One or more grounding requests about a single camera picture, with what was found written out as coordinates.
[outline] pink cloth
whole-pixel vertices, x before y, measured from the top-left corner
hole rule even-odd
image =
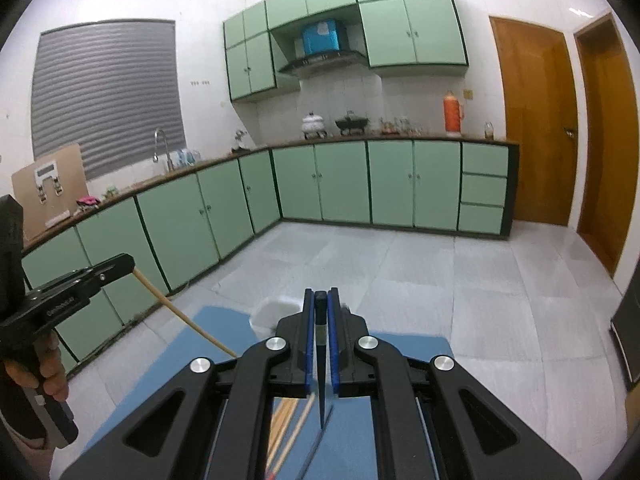
[[[27,459],[31,468],[36,472],[38,478],[41,480],[49,480],[49,470],[51,469],[54,449],[49,446],[49,443],[44,438],[31,440],[16,433],[14,429],[6,423],[2,413],[0,413],[0,420],[9,431],[15,445]]]

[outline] countertop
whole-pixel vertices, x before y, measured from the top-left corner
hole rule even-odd
[[[99,213],[102,210],[110,208],[111,206],[116,205],[118,202],[122,202],[127,198],[130,198],[134,195],[142,193],[147,189],[151,189],[155,186],[160,186],[161,184],[165,184],[177,178],[187,176],[188,174],[191,174],[191,173],[196,173],[197,171],[206,170],[211,166],[216,166],[218,164],[227,162],[229,160],[235,160],[236,158],[239,158],[241,156],[250,155],[252,153],[260,153],[269,149],[276,150],[278,148],[290,148],[293,146],[307,146],[307,145],[325,144],[325,143],[331,143],[331,142],[352,142],[354,140],[395,140],[395,139],[463,140],[465,142],[474,142],[478,144],[494,144],[497,146],[517,146],[518,145],[517,142],[514,142],[512,140],[506,140],[506,139],[505,140],[486,140],[479,137],[447,137],[444,135],[388,134],[388,135],[325,137],[324,139],[308,139],[308,140],[300,139],[300,140],[291,140],[288,142],[280,142],[277,144],[269,144],[267,146],[258,146],[252,150],[248,150],[247,152],[229,153],[228,155],[221,156],[219,158],[210,158],[207,160],[203,160],[201,162],[196,163],[193,166],[189,166],[187,168],[180,168],[179,170],[175,170],[175,171],[171,171],[170,173],[165,173],[163,175],[155,176],[147,180],[143,180],[142,182],[136,183],[133,186],[127,187],[121,190],[118,196],[103,200],[99,207],[71,216],[63,220],[59,224],[56,224],[53,227],[47,229],[46,231],[41,232],[38,236],[36,236],[35,238],[32,238],[31,240],[25,243],[22,254],[23,256],[27,255],[28,253],[35,250],[37,247],[47,242],[48,240],[51,240],[54,236],[68,229],[69,227],[73,227],[74,225],[78,224],[82,220],[85,220],[95,215],[96,213]]]

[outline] bundle of chopsticks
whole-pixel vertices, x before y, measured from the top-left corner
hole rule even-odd
[[[287,429],[291,424],[294,414],[296,413],[296,408],[298,406],[299,399],[282,399],[276,408],[276,412],[273,414],[271,418],[271,431],[269,433],[269,447],[267,452],[267,467],[268,471],[266,478],[267,480],[275,480],[277,474],[284,464],[284,461],[287,459],[291,448],[296,442],[300,431],[302,430],[302,426],[304,426],[306,418],[311,410],[311,407],[316,399],[316,394],[311,394],[306,401],[306,405],[302,410],[302,414],[296,423],[293,432],[291,433],[287,443],[282,448],[282,452],[280,456],[276,460],[273,468],[271,468],[271,464],[275,460],[278,455],[278,449],[280,448],[280,444],[282,443],[284,436],[287,434]]]

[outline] metal bolt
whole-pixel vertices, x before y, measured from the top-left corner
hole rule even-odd
[[[283,338],[281,337],[272,337],[270,339],[267,339],[267,348],[269,350],[282,350],[286,345],[287,342],[284,341]]]
[[[191,368],[192,372],[201,374],[211,368],[211,361],[209,361],[206,357],[198,357],[197,359],[191,361],[189,368]]]
[[[453,368],[454,362],[453,359],[448,355],[439,355],[438,357],[436,357],[436,360],[433,362],[433,364],[438,370],[448,372]]]
[[[358,344],[365,350],[371,350],[378,346],[378,340],[372,335],[364,335],[358,339]]]

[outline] gray window blind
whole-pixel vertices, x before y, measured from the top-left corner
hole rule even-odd
[[[186,143],[175,67],[175,23],[102,22],[40,36],[31,93],[33,156],[80,144],[87,179]]]

